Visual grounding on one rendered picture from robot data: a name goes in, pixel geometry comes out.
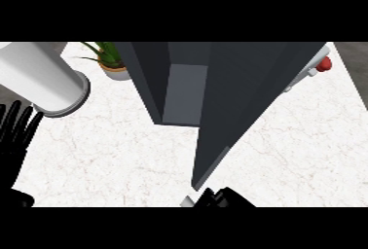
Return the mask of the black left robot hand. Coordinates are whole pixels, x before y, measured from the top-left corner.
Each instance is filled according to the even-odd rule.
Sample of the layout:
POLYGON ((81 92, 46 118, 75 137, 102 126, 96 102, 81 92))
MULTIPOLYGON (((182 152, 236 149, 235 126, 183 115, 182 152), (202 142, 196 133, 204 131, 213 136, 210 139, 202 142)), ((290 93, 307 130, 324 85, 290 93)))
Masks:
POLYGON ((21 100, 13 102, 10 108, 0 104, 0 207, 4 208, 24 208, 34 205, 32 196, 15 190, 13 185, 43 113, 38 112, 32 117, 32 107, 26 106, 19 113, 21 107, 21 100))

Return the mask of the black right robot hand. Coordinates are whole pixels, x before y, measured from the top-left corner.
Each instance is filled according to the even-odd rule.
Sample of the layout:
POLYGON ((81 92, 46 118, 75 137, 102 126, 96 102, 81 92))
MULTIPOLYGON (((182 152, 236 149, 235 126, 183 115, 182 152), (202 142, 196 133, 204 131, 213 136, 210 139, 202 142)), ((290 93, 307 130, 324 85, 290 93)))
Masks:
POLYGON ((193 204, 195 207, 253 207, 254 204, 235 192, 229 187, 213 192, 210 188, 204 190, 204 193, 193 204))

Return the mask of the dark grey cabinet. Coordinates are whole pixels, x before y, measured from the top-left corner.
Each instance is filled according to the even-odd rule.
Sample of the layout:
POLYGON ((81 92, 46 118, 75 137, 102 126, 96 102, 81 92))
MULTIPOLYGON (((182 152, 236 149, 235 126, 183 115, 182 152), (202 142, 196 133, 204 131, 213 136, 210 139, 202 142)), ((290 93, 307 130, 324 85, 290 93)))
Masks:
POLYGON ((199 127, 210 42, 117 42, 157 125, 199 127))

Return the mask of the white cylinder with grey rim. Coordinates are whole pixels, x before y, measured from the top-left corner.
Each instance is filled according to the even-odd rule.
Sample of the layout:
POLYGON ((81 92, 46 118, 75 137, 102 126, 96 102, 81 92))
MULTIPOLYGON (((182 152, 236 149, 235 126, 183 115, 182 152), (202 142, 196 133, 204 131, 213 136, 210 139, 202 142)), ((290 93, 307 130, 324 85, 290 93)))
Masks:
POLYGON ((47 42, 0 42, 0 84, 49 118, 71 115, 90 94, 87 77, 47 42))

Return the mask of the pale grey plant pot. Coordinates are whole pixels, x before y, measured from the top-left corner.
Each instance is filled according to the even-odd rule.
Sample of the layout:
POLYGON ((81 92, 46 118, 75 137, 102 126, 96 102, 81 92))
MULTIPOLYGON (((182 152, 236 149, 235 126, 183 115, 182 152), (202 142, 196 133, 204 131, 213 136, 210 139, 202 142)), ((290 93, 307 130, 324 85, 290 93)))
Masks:
POLYGON ((106 62, 99 60, 99 66, 106 74, 106 76, 115 81, 125 81, 131 78, 127 66, 118 60, 115 62, 106 62))

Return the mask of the green plant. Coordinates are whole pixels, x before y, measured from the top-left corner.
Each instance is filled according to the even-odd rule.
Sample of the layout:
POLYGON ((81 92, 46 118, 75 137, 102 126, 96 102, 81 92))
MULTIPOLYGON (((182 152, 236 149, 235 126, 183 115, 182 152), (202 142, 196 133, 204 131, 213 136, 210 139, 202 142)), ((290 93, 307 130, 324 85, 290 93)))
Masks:
POLYGON ((111 69, 125 67, 120 52, 112 42, 96 42, 96 47, 86 42, 83 42, 83 44, 97 55, 97 58, 94 58, 93 61, 96 61, 100 65, 111 69))

